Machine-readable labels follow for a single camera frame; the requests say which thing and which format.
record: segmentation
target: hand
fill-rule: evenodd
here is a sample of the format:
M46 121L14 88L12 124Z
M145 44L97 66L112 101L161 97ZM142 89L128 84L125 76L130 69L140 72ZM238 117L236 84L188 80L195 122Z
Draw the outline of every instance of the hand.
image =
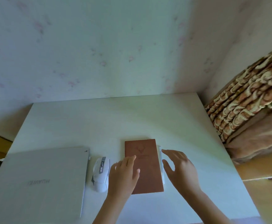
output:
M132 194L139 178L140 169L133 177L133 165L136 156L126 157L111 166L107 198L113 198L124 203Z
M162 152L174 163L175 170L173 171L168 162L162 160L169 180L182 197L187 200L190 196L201 193L197 170L187 156L183 152L175 150L162 149Z

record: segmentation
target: white mouse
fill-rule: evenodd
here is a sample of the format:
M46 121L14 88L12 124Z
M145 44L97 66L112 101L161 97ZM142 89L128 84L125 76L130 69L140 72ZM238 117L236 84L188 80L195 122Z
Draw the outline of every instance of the white mouse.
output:
M99 193L106 192L109 185L110 159L100 157L93 167L92 183L94 190Z

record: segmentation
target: white table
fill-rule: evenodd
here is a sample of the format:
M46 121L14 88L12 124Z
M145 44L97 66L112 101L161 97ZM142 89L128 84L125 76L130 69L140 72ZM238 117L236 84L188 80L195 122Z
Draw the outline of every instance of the white table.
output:
M35 103L9 153L89 147L92 159L78 221L88 224L106 197L92 190L96 158L116 162L124 157L124 142L138 139L183 151L196 166L204 192L229 218L259 216L196 93ZM164 189L132 195L117 223L201 222L166 175Z

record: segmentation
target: book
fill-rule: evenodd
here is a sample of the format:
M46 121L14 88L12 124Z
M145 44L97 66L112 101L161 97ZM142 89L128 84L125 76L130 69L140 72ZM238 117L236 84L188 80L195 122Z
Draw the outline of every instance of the book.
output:
M125 141L125 157L133 155L133 172L140 169L140 177L132 194L164 192L156 140Z

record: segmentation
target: laptop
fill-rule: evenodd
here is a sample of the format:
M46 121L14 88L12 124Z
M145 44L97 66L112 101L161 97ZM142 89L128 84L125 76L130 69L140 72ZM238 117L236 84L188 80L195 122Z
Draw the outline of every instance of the laptop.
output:
M67 223L80 218L89 148L8 154L0 167L0 223Z

